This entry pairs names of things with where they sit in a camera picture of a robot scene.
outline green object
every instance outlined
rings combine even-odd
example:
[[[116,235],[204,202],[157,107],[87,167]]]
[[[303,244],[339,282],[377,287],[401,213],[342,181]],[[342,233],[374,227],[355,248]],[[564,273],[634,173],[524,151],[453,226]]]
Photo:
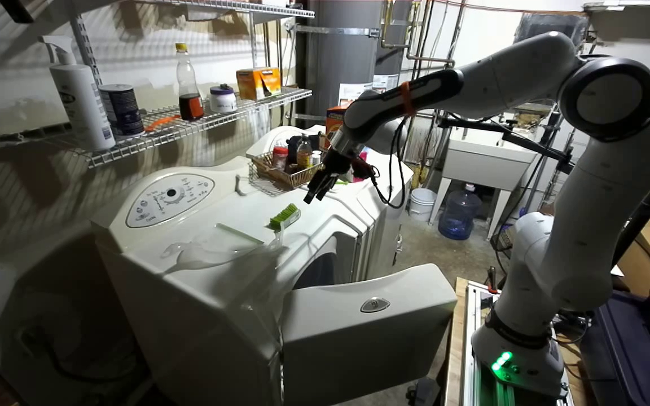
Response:
[[[297,204],[288,202],[283,211],[277,211],[266,227],[274,233],[283,233],[301,219]]]
[[[498,370],[503,370],[505,363],[510,363],[512,359],[514,359],[512,351],[503,351],[503,354],[490,365],[490,370],[498,374]]]

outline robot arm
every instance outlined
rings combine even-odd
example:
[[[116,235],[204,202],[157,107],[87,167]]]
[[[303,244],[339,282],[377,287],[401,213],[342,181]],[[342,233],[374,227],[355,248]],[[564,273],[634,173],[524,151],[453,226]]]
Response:
[[[555,213],[514,224],[512,268],[490,320],[471,335],[475,359],[496,379],[560,396],[563,363],[548,340],[560,309],[587,310],[609,298],[619,235],[650,194],[650,70],[627,58],[579,60],[563,34],[543,34],[461,71],[444,70],[380,97],[363,95],[332,139],[306,202],[322,199],[356,151],[393,114],[442,107],[490,117],[524,102],[555,102],[563,117],[591,136],[555,199]],[[512,365],[496,371],[510,351]]]
[[[582,60],[563,34],[543,34],[505,48],[463,70],[419,77],[383,95],[352,102],[341,132],[324,153],[324,168],[310,182],[306,202],[322,199],[333,181],[349,168],[359,148],[374,130],[419,107],[444,107],[463,117],[498,114],[524,102],[554,102]]]

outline black cable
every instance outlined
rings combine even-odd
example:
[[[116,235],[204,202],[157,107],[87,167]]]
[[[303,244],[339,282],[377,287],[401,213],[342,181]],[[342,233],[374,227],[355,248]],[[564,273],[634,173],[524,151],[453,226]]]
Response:
[[[112,383],[112,380],[124,380],[124,379],[130,379],[130,374],[138,370],[138,367],[130,367],[126,374],[120,374],[120,377],[83,377],[78,371],[73,371],[68,367],[62,365],[58,360],[58,354],[54,351],[49,339],[40,332],[38,333],[38,345],[46,350],[48,359],[51,360],[56,374],[62,377],[68,377],[73,380],[83,380],[83,383]]]
[[[566,351],[570,351],[570,354],[576,354],[576,357],[582,357],[579,350],[576,348],[576,343],[569,343],[569,340],[564,340],[564,339],[555,339],[555,343],[558,343],[563,350],[566,350]]]
[[[546,162],[546,155],[540,155],[540,160],[534,162],[528,181],[526,181],[524,186],[519,189],[514,202],[510,202],[510,208],[503,209],[503,213],[500,213],[500,219],[498,219],[498,224],[496,224],[496,230],[495,230],[495,235],[493,235],[493,238],[490,238],[490,241],[493,241],[493,248],[495,248],[496,253],[500,251],[500,246],[496,246],[495,241],[500,236],[505,221],[512,216],[512,211],[514,211],[514,209],[519,208],[519,202],[524,200],[526,192],[530,189],[530,182],[534,181],[534,175],[538,175],[538,171],[542,168],[543,162]]]
[[[576,371],[570,370],[570,363],[564,363],[564,367],[566,367],[569,374],[574,374],[576,379],[582,379],[582,374],[576,374]]]
[[[500,251],[496,251],[496,261],[500,265],[500,273],[508,274],[505,265],[503,265],[503,260],[500,260]]]
[[[377,184],[377,181],[374,181],[374,171],[370,171],[370,182],[372,182],[372,186],[374,186],[374,192],[377,192],[377,195],[388,204],[388,208],[393,208],[393,209],[401,209],[403,204],[406,204],[406,175],[403,175],[403,168],[401,168],[401,128],[403,128],[403,124],[409,121],[409,117],[403,117],[400,124],[398,124],[398,128],[394,128],[394,136],[393,136],[393,139],[391,139],[391,158],[388,158],[388,195],[383,195],[381,192],[380,192],[380,184]],[[394,204],[393,202],[393,155],[400,160],[398,162],[398,168],[400,168],[400,202]]]

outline bottle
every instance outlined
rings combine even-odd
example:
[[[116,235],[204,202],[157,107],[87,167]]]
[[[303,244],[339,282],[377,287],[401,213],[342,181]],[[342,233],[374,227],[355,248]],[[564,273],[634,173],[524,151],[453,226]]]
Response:
[[[280,171],[284,171],[286,155],[288,155],[288,146],[284,142],[277,142],[274,146],[274,162]]]
[[[321,151],[312,151],[312,167],[321,168],[321,165],[322,165],[322,153]]]
[[[452,194],[444,202],[444,211],[441,213],[438,230],[450,238],[469,238],[475,230],[475,216],[481,204],[475,184],[464,184],[464,189]]]
[[[42,36],[49,53],[49,71],[62,104],[73,121],[75,142],[87,151],[107,151],[116,146],[116,132],[108,124],[99,85],[87,66],[76,66],[71,52],[71,38]]]
[[[361,148],[361,151],[356,153],[355,162],[367,162],[367,148]]]
[[[197,87],[195,66],[187,57],[187,42],[177,42],[177,83],[181,97],[181,117],[182,119],[201,119],[205,114],[201,93]]]
[[[297,167],[301,168],[312,167],[312,145],[306,139],[301,139],[297,145]]]

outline metal shelf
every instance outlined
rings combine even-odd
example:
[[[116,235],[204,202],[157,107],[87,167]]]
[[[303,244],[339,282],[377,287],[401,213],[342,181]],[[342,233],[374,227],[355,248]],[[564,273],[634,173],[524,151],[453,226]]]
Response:
[[[266,7],[252,4],[248,0],[139,0],[146,4],[187,4],[214,12],[239,12],[239,14],[259,14],[259,15],[277,15],[277,18],[313,18],[317,14],[310,8],[291,8],[291,7]]]
[[[239,100],[238,110],[231,110],[231,113],[212,113],[212,114],[205,114],[199,121],[177,119],[173,124],[170,124],[165,128],[157,128],[153,132],[122,137],[122,139],[117,139],[117,145],[112,148],[102,151],[102,153],[93,153],[91,162],[87,162],[87,168],[94,168],[94,167],[102,167],[102,165],[108,165],[108,162],[143,153],[146,148],[156,148],[156,146],[177,142],[177,139],[187,137],[187,136],[201,136],[207,128],[216,128],[216,126],[238,121],[239,117],[244,117],[248,113],[254,113],[259,106],[283,106],[283,104],[291,104],[291,102],[297,102],[297,100],[306,100],[310,95],[312,95],[312,89],[305,89],[305,87],[283,87],[280,95],[274,95],[268,100],[257,100],[257,102],[254,100]],[[170,110],[161,110],[156,114],[146,114],[144,124],[148,124],[148,121],[153,121],[157,117],[166,117],[166,114],[170,117],[178,114],[178,107],[170,107]]]

